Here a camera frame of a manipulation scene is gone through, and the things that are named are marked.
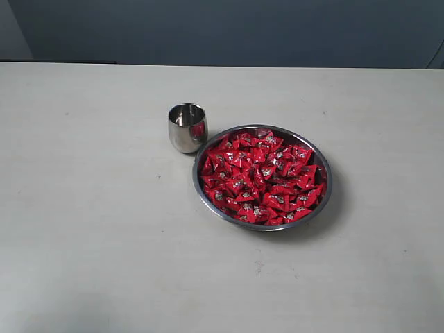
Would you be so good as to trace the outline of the stainless steel cup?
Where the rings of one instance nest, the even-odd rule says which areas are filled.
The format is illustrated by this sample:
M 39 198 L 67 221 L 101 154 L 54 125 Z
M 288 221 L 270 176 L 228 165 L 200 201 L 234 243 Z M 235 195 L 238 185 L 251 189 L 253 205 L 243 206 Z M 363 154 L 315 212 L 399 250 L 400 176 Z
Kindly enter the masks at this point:
M 169 111 L 169 139 L 181 153 L 195 153 L 207 141 L 204 109 L 193 103 L 176 105 Z

